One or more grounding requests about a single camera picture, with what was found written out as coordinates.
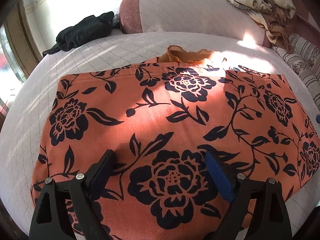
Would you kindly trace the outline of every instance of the blue object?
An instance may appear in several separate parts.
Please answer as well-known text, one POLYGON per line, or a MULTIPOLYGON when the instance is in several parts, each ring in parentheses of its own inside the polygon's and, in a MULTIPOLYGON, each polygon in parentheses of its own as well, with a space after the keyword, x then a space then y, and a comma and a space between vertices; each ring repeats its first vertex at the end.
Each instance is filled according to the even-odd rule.
POLYGON ((231 203, 235 198, 231 182, 210 152, 205 154, 205 166, 216 184, 221 197, 231 203))

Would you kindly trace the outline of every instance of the black cloth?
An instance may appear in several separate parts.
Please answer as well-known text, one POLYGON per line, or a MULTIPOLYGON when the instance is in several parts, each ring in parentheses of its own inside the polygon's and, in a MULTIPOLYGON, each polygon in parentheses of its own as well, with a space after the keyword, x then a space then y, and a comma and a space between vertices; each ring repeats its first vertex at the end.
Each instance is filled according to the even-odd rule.
POLYGON ((91 15, 84 18, 75 26, 68 27, 61 31, 56 38, 57 43, 51 49, 44 51, 42 55, 51 55, 60 50, 69 51, 89 41, 108 36, 113 28, 114 16, 114 12, 108 12, 98 17, 91 15))

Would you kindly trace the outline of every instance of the silver rivet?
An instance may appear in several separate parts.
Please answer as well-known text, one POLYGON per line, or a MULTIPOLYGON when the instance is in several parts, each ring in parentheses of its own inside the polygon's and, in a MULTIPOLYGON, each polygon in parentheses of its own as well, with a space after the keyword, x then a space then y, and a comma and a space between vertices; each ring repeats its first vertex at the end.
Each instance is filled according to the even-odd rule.
POLYGON ((274 178, 269 178, 268 181, 271 184, 276 184, 276 180, 274 178))
POLYGON ((83 179, 84 178, 84 174, 83 173, 79 173, 76 175, 76 179, 83 179))
POLYGON ((45 184, 50 184, 52 182, 52 178, 46 178, 44 182, 45 184))
POLYGON ((238 177, 238 179, 245 179, 246 176, 243 173, 238 173, 237 177, 238 177))

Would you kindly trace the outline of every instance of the wall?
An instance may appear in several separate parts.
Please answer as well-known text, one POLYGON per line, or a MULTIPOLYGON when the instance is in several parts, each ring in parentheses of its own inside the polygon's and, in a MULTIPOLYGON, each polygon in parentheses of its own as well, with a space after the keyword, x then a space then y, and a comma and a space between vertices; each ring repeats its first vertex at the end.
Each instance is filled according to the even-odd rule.
POLYGON ((28 24, 39 51, 51 48, 63 29, 83 18, 112 11, 122 0, 23 0, 28 24))

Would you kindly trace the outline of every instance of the white quilted fabric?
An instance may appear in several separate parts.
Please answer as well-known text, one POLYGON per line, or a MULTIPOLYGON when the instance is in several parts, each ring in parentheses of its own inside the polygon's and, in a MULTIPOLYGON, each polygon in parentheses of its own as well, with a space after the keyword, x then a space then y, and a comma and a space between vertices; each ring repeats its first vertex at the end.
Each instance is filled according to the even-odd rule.
MULTIPOLYGON (((207 34, 140 33, 109 36, 69 52, 47 55, 18 94, 0 134, 0 198, 26 234, 33 214, 30 197, 32 171, 60 77, 139 63, 163 54, 170 44, 191 51, 219 50, 230 65, 241 64, 258 71, 284 74, 320 134, 320 126, 315 122, 319 110, 308 89, 274 51, 264 47, 247 48, 237 40, 207 34)), ((294 234, 320 200, 319 180, 318 171, 286 203, 294 234)))
POLYGON ((227 0, 140 0, 142 30, 192 32, 243 40, 262 45, 264 30, 227 0))

